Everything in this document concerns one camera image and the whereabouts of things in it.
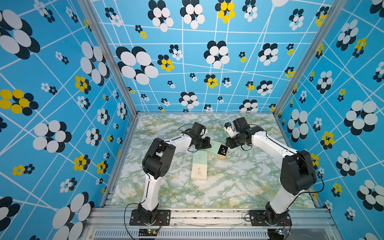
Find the mint jewelry box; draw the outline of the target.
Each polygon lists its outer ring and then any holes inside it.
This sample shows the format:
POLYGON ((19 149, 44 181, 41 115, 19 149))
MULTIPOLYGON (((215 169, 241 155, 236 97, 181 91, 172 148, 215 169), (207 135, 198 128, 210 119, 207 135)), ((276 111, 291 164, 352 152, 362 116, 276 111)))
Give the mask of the mint jewelry box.
POLYGON ((196 151, 193 153, 193 164, 208 164, 208 152, 207 151, 196 151))
POLYGON ((227 153, 228 153, 228 149, 229 149, 228 146, 223 145, 223 144, 218 143, 218 142, 215 142, 215 141, 210 142, 210 144, 211 144, 211 148, 207 149, 208 152, 210 152, 211 154, 213 154, 219 158, 222 158, 222 159, 226 158, 227 153))

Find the cream drawer jewelry box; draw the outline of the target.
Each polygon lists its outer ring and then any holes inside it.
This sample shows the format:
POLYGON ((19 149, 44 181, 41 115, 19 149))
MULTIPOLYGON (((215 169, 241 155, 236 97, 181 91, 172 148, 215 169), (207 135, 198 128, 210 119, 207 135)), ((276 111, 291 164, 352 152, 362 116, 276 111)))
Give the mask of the cream drawer jewelry box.
POLYGON ((206 164, 193 164, 191 179, 195 181, 206 181, 208 173, 208 165, 206 164))

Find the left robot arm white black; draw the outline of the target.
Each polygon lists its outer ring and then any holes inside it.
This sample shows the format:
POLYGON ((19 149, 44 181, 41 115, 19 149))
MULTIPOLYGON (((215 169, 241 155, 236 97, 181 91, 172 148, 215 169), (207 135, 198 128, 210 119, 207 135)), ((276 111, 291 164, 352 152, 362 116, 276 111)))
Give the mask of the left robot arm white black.
POLYGON ((192 147, 196 150, 209 149, 212 147, 211 138, 182 134, 171 140, 154 139, 142 162, 146 183, 143 199, 138 205, 140 212, 153 214, 157 211, 161 180, 169 171, 174 154, 192 147))

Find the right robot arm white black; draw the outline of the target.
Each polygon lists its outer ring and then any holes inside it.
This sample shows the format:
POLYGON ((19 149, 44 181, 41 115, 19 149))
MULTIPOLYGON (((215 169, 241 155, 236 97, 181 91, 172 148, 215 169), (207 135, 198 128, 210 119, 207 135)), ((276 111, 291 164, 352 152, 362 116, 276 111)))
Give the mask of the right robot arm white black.
POLYGON ((268 136, 265 131, 238 133, 227 131, 226 145, 230 149, 250 144, 272 156, 281 165, 281 187, 267 203, 265 219, 270 225, 288 213, 296 198, 317 182, 312 156, 307 151, 297 151, 268 136))

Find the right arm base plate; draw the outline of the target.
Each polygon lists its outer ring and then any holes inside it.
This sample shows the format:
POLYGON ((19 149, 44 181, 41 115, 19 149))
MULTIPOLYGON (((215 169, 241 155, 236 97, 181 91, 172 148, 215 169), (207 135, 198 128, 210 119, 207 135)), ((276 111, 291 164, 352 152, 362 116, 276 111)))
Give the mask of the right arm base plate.
POLYGON ((288 211, 276 214, 272 210, 249 210, 252 226, 256 227, 291 227, 292 219, 288 211))

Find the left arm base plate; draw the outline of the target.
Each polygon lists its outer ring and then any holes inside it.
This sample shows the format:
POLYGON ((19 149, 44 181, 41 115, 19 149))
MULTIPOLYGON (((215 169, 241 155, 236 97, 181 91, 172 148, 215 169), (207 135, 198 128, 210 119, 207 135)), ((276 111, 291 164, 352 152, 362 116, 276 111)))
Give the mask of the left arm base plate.
POLYGON ((142 214, 138 209, 131 213, 130 226, 169 226, 171 210, 157 210, 154 214, 142 214))

